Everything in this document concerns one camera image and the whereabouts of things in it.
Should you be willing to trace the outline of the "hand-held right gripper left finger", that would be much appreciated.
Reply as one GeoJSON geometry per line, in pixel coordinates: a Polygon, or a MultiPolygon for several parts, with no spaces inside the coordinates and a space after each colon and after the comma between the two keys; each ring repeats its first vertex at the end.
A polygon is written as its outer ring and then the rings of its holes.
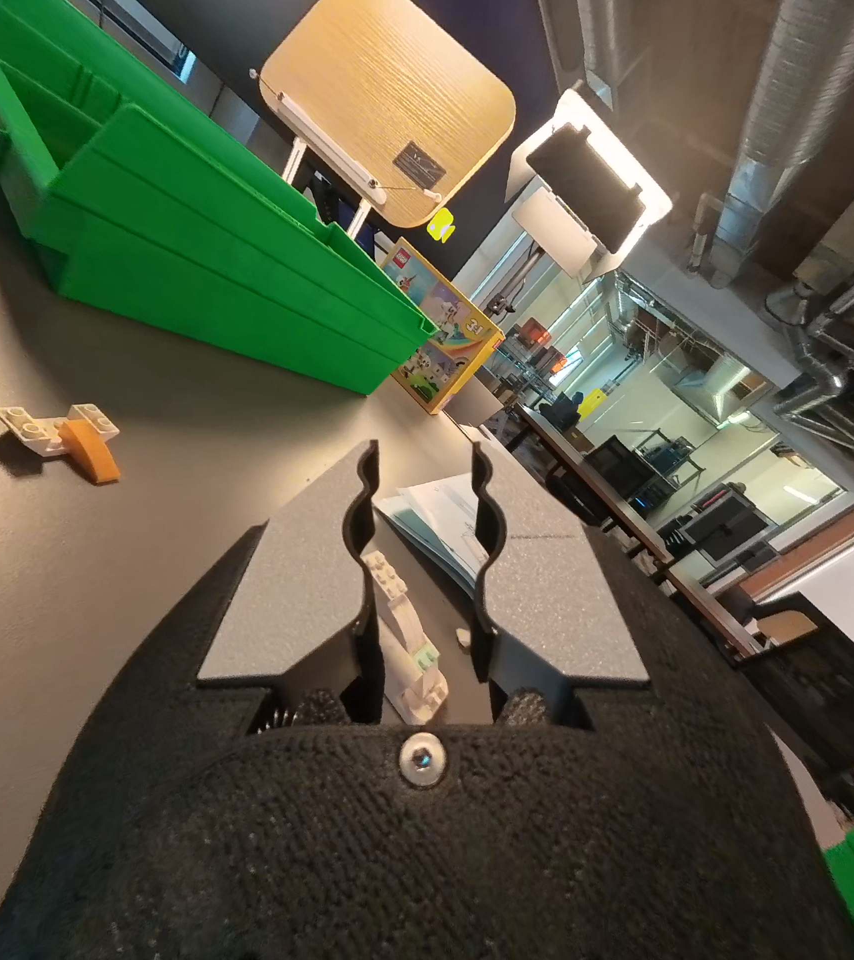
{"type": "Polygon", "coordinates": [[[272,689],[291,712],[331,690],[358,723],[382,720],[384,658],[373,579],[375,438],[351,447],[265,523],[196,679],[209,689],[272,689]]]}

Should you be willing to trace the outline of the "black office chair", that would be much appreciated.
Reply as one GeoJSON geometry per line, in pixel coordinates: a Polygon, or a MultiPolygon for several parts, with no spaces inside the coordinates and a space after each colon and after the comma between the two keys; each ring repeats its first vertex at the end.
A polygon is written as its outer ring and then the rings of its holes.
{"type": "Polygon", "coordinates": [[[854,642],[795,592],[754,603],[760,633],[773,618],[800,620],[790,638],[745,657],[738,671],[815,758],[822,778],[854,769],[854,642]]]}

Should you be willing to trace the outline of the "studio light panel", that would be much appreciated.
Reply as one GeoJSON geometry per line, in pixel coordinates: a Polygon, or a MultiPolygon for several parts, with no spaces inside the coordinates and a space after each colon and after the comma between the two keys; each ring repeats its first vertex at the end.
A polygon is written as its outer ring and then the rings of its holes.
{"type": "Polygon", "coordinates": [[[584,281],[618,269],[673,209],[584,80],[563,91],[551,118],[513,151],[505,200],[534,244],[584,281]]]}

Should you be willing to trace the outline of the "small white bricks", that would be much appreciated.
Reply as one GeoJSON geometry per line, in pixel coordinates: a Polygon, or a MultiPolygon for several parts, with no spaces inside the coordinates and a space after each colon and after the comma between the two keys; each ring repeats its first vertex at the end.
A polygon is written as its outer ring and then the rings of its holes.
{"type": "Polygon", "coordinates": [[[441,653],[424,630],[406,582],[379,550],[361,556],[375,588],[385,697],[409,726],[424,727],[445,704],[449,688],[441,653]]]}

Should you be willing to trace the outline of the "colourful lego set box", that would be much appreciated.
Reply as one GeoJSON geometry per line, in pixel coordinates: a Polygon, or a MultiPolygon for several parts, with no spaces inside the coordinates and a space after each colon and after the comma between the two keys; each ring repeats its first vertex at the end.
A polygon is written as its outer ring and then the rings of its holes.
{"type": "Polygon", "coordinates": [[[407,239],[393,245],[382,269],[434,325],[430,338],[397,367],[393,378],[425,412],[438,414],[505,341],[505,334],[407,239]]]}

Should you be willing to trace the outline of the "black light stand tripod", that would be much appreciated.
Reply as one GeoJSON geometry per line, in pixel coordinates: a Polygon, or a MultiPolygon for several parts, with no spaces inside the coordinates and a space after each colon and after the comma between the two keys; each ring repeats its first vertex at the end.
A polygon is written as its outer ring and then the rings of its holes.
{"type": "Polygon", "coordinates": [[[484,308],[484,313],[489,318],[499,317],[503,314],[509,314],[515,311],[515,300],[528,280],[530,273],[537,268],[541,259],[544,257],[545,250],[538,243],[532,243],[529,255],[523,262],[516,265],[513,272],[505,281],[504,286],[493,294],[484,308]]]}

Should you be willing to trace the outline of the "white lego assembly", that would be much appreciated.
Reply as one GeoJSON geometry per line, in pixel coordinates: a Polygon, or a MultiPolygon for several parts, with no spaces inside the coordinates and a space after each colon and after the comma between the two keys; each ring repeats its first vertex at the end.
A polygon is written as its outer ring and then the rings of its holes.
{"type": "Polygon", "coordinates": [[[93,403],[73,404],[67,414],[52,417],[35,417],[22,406],[0,406],[0,422],[5,429],[27,450],[45,460],[72,461],[65,455],[59,436],[59,426],[66,419],[84,419],[96,426],[107,441],[108,448],[110,442],[120,433],[113,420],[93,403]]]}

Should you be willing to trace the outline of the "open instruction booklet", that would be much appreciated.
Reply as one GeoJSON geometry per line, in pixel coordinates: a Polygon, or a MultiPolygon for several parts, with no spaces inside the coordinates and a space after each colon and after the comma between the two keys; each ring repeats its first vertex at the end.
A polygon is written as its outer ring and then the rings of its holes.
{"type": "Polygon", "coordinates": [[[476,534],[478,497],[470,473],[406,486],[373,507],[409,544],[473,597],[489,553],[476,534]]]}

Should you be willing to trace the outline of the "orange curved lego piece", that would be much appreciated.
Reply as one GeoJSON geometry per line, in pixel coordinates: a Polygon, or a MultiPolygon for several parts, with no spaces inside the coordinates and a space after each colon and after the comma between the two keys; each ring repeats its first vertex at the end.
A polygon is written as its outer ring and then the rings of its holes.
{"type": "Polygon", "coordinates": [[[95,485],[116,483],[121,470],[109,451],[101,431],[83,418],[66,418],[58,426],[65,455],[95,485]]]}

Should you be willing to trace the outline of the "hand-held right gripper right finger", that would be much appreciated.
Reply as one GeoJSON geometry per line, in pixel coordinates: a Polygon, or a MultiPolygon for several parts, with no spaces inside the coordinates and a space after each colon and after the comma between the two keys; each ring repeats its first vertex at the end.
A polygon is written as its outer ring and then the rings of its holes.
{"type": "Polygon", "coordinates": [[[581,690],[636,692],[651,679],[585,526],[494,440],[474,440],[474,533],[485,557],[473,591],[470,657],[494,717],[523,691],[548,718],[581,690]]]}

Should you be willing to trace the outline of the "silver air duct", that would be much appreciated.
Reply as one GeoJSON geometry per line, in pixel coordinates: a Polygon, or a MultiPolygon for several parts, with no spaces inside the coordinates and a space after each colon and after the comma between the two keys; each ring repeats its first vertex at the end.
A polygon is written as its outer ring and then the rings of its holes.
{"type": "Polygon", "coordinates": [[[822,149],[854,85],[854,1],[779,4],[711,247],[736,276],[761,225],[822,149]]]}

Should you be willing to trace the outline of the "wooden board on white stand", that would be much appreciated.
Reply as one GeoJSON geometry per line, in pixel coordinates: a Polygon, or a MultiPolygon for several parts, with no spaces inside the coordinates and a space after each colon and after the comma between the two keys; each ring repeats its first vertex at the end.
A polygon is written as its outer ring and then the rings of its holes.
{"type": "Polygon", "coordinates": [[[347,229],[371,212],[426,224],[512,132],[503,81],[408,1],[321,1],[249,71],[294,132],[282,178],[307,151],[359,195],[347,229]]]}

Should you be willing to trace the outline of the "long wooden table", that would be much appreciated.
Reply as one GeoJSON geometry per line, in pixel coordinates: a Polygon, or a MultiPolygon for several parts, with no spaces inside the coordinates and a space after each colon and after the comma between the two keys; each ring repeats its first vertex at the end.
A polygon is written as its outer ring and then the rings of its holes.
{"type": "Polygon", "coordinates": [[[737,662],[743,662],[762,652],[754,636],[722,606],[713,594],[685,570],[676,568],[676,561],[654,528],[596,469],[584,461],[583,456],[559,430],[543,415],[522,404],[514,403],[510,410],[517,416],[521,426],[517,435],[507,446],[508,451],[517,450],[529,435],[535,435],[541,445],[549,450],[554,462],[576,475],[601,500],[609,513],[611,522],[636,540],[636,546],[627,553],[628,558],[635,558],[642,552],[649,554],[654,561],[652,582],[657,585],[670,584],[675,595],[681,597],[687,607],[695,610],[700,620],[707,624],[713,634],[730,649],[728,658],[735,657],[737,662]]]}

